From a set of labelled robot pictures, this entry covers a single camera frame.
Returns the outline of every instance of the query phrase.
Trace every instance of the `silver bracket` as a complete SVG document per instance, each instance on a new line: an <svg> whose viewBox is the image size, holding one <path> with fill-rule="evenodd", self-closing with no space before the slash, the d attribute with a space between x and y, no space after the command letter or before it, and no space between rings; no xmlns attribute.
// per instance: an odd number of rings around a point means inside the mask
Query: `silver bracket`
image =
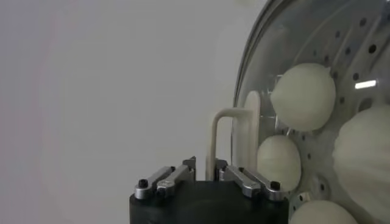
<svg viewBox="0 0 390 224"><path fill-rule="evenodd" d="M176 168L169 177L157 183L157 195L163 198L174 195L175 187L182 181L195 181L195 169L187 165Z"/></svg>
<svg viewBox="0 0 390 224"><path fill-rule="evenodd" d="M144 186L137 184L134 189L134 197L142 200L149 198L157 187L157 182L168 177L172 173L172 167L163 167L151 177L144 180Z"/></svg>
<svg viewBox="0 0 390 224"><path fill-rule="evenodd" d="M256 196L261 191L261 185L247 176L235 166L227 166L223 173L224 181L234 181L242 190L243 194L249 198Z"/></svg>
<svg viewBox="0 0 390 224"><path fill-rule="evenodd" d="M243 174L251 180L261 184L261 193L271 201L283 201L288 195L281 189L280 183L276 181L269 181L258 172L243 169Z"/></svg>

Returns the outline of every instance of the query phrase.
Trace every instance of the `white dough ball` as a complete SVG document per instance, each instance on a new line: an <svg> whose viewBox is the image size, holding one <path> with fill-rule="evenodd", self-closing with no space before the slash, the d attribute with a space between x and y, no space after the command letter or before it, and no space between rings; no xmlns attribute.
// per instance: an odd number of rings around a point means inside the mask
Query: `white dough ball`
<svg viewBox="0 0 390 224"><path fill-rule="evenodd" d="M333 159L338 180L352 200L390 223L390 106L364 110L346 122Z"/></svg>
<svg viewBox="0 0 390 224"><path fill-rule="evenodd" d="M278 181L285 191L295 189L300 180L300 157L295 144L283 135L264 140L257 152L257 172L269 181Z"/></svg>
<svg viewBox="0 0 390 224"><path fill-rule="evenodd" d="M357 224L343 207L331 201L309 201L291 217L289 224Z"/></svg>
<svg viewBox="0 0 390 224"><path fill-rule="evenodd" d="M287 126L312 131L328 121L335 97L335 83L329 69L305 63L284 73L271 94L271 102L276 115Z"/></svg>

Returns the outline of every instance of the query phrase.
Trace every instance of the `steamer basket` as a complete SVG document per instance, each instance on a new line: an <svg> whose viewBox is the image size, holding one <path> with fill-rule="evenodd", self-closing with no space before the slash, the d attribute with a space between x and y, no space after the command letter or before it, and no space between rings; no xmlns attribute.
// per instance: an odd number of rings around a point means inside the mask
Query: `steamer basket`
<svg viewBox="0 0 390 224"><path fill-rule="evenodd" d="M260 13L239 69L234 107L243 107L248 93L261 97L259 144L272 135L288 135L298 146L302 179L291 192L290 215L309 200L334 201L359 224L382 223L354 203L339 185L332 152L341 126L357 112L390 102L390 2L385 0L274 0ZM280 121L269 100L281 74L300 63L331 67L336 85L335 108L319 130L298 132ZM355 84L376 80L371 88ZM247 156L235 146L232 162L245 166Z"/></svg>

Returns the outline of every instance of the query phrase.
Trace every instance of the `gray background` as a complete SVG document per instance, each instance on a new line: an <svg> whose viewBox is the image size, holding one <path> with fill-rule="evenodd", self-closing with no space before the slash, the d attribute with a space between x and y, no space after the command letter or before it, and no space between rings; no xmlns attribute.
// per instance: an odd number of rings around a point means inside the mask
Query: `gray background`
<svg viewBox="0 0 390 224"><path fill-rule="evenodd" d="M0 1L0 223L127 223L137 179L193 155L203 179L263 5Z"/></svg>

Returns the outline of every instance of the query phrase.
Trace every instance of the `white plastic handle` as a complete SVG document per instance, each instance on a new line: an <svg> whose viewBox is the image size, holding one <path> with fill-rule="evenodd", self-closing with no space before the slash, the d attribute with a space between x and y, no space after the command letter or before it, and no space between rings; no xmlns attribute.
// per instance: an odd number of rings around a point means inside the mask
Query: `white plastic handle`
<svg viewBox="0 0 390 224"><path fill-rule="evenodd" d="M226 108L218 112L211 123L211 139L206 157L206 180L214 180L216 156L216 136L218 122L222 117L237 118L239 133L239 149L242 150L247 168L256 169L258 147L258 123L260 120L260 97L256 91L248 94L244 108Z"/></svg>

